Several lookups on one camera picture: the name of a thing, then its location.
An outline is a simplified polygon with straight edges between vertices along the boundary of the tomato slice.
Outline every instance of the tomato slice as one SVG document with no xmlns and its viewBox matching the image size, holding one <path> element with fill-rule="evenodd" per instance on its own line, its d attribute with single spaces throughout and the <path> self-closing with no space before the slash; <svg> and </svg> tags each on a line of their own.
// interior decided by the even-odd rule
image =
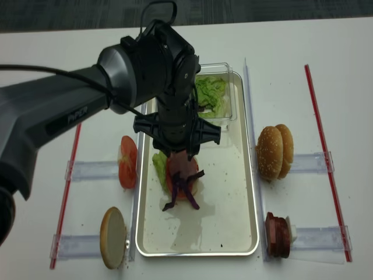
<svg viewBox="0 0 373 280">
<path fill-rule="evenodd" d="M 129 136 L 121 141 L 122 158 L 119 160 L 119 182 L 123 188 L 134 188 L 136 185 L 136 161 L 138 149 Z"/>
<path fill-rule="evenodd" d="M 136 161 L 138 158 L 138 149 L 136 144 L 129 136 L 123 136 L 121 141 L 121 153 L 122 157 L 127 156 L 131 160 L 133 166 L 136 166 Z"/>
<path fill-rule="evenodd" d="M 173 193 L 173 182 L 172 182 L 172 179 L 171 179 L 169 162 L 170 162 L 170 158 L 168 158 L 167 161 L 166 161 L 166 185 L 167 185 L 168 191 L 170 192 L 170 194 L 172 194 Z M 195 160 L 194 157 L 192 158 L 192 163 L 195 165 L 196 172 L 198 172 L 198 164 L 197 164 L 197 161 Z M 190 183 L 188 185 L 188 188 L 191 191 L 192 195 L 195 195 L 196 189 L 193 192 L 193 183 Z M 179 189 L 178 193 L 177 193 L 177 199 L 178 200 L 185 200 L 186 198 L 187 197 L 185 196 L 183 190 Z"/>
<path fill-rule="evenodd" d="M 123 188 L 134 188 L 136 185 L 136 169 L 130 161 L 119 162 L 119 182 Z"/>
</svg>

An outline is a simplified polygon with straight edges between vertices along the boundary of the gray floor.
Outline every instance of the gray floor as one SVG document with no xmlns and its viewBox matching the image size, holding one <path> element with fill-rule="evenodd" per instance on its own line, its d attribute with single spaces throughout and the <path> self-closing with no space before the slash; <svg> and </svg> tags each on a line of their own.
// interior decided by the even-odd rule
<svg viewBox="0 0 373 280">
<path fill-rule="evenodd" d="M 150 0 L 0 0 L 0 32 L 139 26 Z M 373 15 L 373 0 L 176 0 L 175 25 L 270 20 L 346 18 Z M 151 8 L 166 19 L 170 9 Z"/>
</svg>

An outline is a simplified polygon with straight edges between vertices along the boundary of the robotic arm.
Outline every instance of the robotic arm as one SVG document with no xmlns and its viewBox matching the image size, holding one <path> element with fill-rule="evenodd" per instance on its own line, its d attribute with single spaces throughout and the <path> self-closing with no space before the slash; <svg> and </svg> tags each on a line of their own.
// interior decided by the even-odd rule
<svg viewBox="0 0 373 280">
<path fill-rule="evenodd" d="M 59 75 L 0 88 L 0 244 L 13 225 L 13 194 L 30 196 L 37 150 L 103 109 L 123 114 L 155 97 L 157 112 L 138 114 L 133 128 L 152 137 L 156 149 L 185 149 L 191 159 L 200 144 L 219 144 L 220 127 L 197 114 L 199 71 L 193 47 L 169 23 L 154 20 L 136 39 L 105 48 L 96 65 L 73 72 L 105 93 Z"/>
</svg>

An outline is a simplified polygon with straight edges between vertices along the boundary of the bottom bun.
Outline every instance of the bottom bun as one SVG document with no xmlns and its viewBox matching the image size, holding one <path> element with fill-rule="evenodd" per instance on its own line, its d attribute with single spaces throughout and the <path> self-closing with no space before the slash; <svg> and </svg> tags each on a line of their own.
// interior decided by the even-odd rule
<svg viewBox="0 0 373 280">
<path fill-rule="evenodd" d="M 126 227 L 121 211 L 111 207 L 106 211 L 100 228 L 100 251 L 104 264 L 114 270 L 124 259 Z"/>
</svg>

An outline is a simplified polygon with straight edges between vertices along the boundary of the clear plastic container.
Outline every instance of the clear plastic container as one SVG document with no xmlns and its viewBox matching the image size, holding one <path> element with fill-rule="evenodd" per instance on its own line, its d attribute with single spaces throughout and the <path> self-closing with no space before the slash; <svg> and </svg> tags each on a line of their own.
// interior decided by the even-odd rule
<svg viewBox="0 0 373 280">
<path fill-rule="evenodd" d="M 229 123 L 237 119 L 237 111 L 235 106 L 235 93 L 237 90 L 233 83 L 232 68 L 227 63 L 202 64 L 201 70 L 197 74 L 196 81 L 198 81 L 198 79 L 207 77 L 222 79 L 226 82 L 225 92 L 221 97 L 225 106 L 225 112 L 223 117 L 201 117 L 215 125 L 221 126 L 222 131 L 226 131 L 229 128 Z M 208 113 L 212 111 L 212 109 L 206 108 L 201 113 Z"/>
</svg>

